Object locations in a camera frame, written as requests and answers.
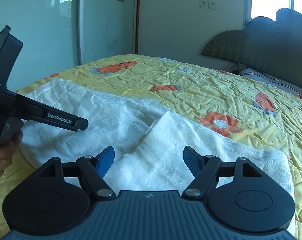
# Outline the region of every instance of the wall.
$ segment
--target wall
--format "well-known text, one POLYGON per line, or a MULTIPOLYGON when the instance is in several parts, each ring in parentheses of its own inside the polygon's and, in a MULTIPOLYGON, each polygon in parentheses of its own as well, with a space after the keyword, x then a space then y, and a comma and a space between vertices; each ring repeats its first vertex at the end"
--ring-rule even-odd
POLYGON ((212 1, 217 10, 200 8, 199 0, 141 0, 139 54, 229 70, 233 63, 201 51, 218 33, 243 28, 244 0, 212 1))
POLYGON ((0 0, 0 31, 23 42, 7 87, 15 91, 78 65, 77 0, 0 0))
POLYGON ((83 0, 82 64, 133 53, 135 0, 83 0))

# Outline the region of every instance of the yellow floral bedding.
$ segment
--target yellow floral bedding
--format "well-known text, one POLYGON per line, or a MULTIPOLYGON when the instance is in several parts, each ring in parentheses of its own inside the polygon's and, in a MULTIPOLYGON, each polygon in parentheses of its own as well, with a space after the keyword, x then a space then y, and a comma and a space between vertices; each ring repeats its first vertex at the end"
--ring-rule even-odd
MULTIPOLYGON (((296 235, 302 239, 302 97, 251 79, 174 60, 140 55, 104 58, 53 74, 18 91, 29 93, 50 78, 124 97, 154 99, 234 141, 288 157, 295 186, 296 235)), ((0 179, 0 238, 9 228, 4 197, 33 172, 18 151, 0 179)))

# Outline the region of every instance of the ribbed panel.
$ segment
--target ribbed panel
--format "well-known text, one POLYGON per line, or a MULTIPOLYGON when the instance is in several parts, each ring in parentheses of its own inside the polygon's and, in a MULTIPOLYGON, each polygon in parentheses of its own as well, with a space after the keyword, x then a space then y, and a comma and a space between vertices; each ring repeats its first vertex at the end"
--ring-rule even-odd
POLYGON ((123 191, 99 203, 88 219, 66 233, 26 236, 11 232, 3 240, 293 240, 288 233, 270 237, 244 236, 223 228, 200 202, 184 200, 177 191, 123 191))

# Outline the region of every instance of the hand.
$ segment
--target hand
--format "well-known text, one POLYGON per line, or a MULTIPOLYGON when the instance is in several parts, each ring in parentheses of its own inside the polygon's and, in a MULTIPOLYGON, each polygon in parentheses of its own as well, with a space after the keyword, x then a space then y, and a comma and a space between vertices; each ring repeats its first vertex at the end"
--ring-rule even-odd
POLYGON ((17 146, 21 144, 23 132, 20 130, 13 139, 0 147, 0 177, 4 173, 4 169, 12 164, 12 156, 16 152, 17 146))

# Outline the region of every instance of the wall socket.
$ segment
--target wall socket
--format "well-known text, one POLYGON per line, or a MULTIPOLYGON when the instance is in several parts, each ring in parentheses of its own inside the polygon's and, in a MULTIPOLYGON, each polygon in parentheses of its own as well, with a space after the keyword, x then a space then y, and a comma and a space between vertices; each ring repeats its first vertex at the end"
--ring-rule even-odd
POLYGON ((209 9, 216 10, 217 9, 217 2, 210 1, 209 2, 209 9))
POLYGON ((206 0, 200 0, 200 8, 209 8, 209 1, 206 0))

